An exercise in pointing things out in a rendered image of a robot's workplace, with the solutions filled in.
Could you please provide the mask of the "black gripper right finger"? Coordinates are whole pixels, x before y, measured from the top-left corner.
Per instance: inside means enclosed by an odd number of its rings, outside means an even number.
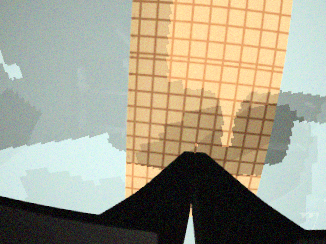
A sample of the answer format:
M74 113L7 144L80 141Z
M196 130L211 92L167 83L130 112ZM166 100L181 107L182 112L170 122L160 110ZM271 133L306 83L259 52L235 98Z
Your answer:
M326 244L325 230L306 230L274 210L207 153L194 153L195 244Z

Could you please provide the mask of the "peach grid-patterned strip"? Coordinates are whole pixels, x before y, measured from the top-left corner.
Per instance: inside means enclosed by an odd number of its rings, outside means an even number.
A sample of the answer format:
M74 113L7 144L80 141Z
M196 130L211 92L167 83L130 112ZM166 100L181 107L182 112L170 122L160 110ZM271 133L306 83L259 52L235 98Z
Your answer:
M183 152L258 194L292 0L133 0L126 199Z

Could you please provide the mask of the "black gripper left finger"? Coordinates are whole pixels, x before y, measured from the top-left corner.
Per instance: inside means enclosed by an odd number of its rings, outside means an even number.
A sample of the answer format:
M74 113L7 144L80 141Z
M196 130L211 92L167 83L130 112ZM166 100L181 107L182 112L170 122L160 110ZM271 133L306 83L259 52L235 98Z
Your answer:
M100 215L0 195L0 244L183 244L194 152L183 152L136 193Z

